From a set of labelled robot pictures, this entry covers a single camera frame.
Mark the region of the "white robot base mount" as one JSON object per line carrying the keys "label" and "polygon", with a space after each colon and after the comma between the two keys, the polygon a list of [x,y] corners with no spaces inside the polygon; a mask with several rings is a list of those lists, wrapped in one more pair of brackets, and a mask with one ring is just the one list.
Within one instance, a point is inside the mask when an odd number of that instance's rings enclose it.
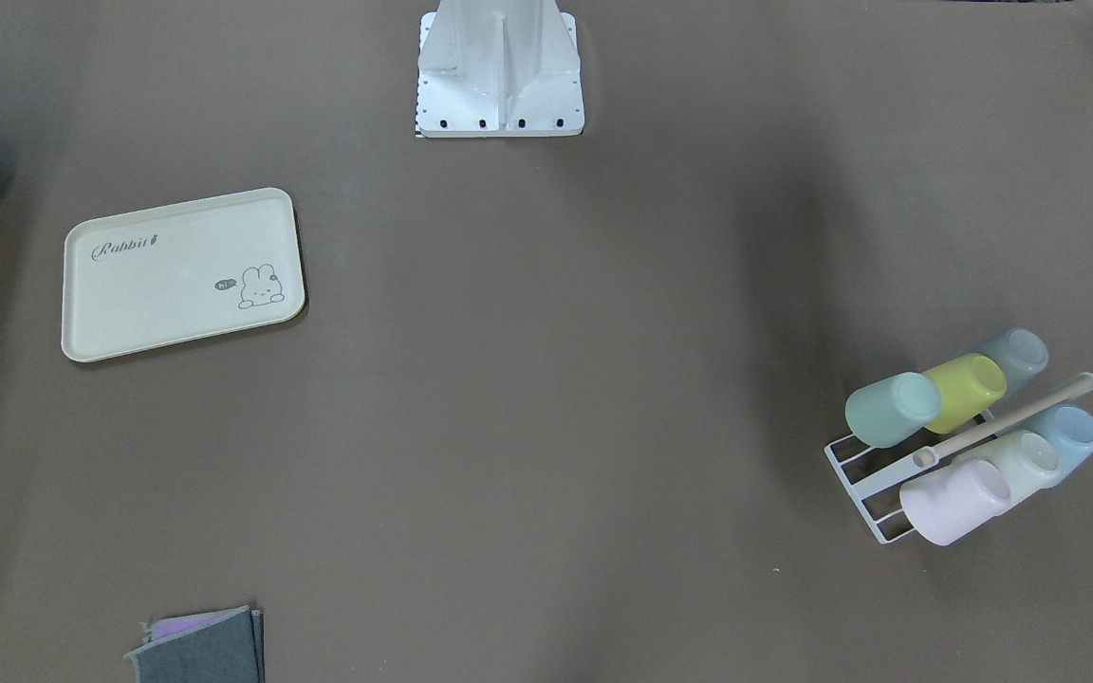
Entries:
{"label": "white robot base mount", "polygon": [[421,138],[581,136],[577,22],[555,1],[442,1],[418,35]]}

